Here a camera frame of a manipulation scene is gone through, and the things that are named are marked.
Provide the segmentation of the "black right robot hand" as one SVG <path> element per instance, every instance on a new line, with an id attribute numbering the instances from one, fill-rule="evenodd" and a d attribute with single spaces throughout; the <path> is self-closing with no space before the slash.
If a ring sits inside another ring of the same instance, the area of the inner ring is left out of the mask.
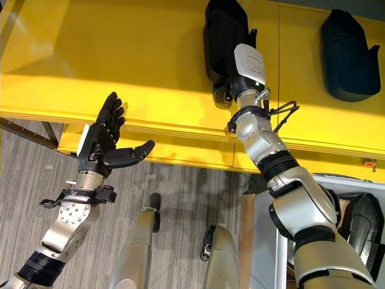
<path id="1" fill-rule="evenodd" d="M 237 100 L 243 92 L 260 95 L 265 90 L 265 67 L 262 54 L 240 43 L 218 63 L 213 82 L 213 99 L 217 104 Z"/>

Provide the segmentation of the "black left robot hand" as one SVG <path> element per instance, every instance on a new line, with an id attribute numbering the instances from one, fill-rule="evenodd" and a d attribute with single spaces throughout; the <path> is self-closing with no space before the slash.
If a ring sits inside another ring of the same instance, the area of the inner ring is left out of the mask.
<path id="1" fill-rule="evenodd" d="M 113 169 L 130 167 L 143 161 L 155 147 L 153 140 L 135 148 L 117 149 L 120 128 L 125 123 L 123 102 L 116 92 L 106 98 L 96 121 L 85 135 L 78 155 L 78 170 L 109 177 Z"/>

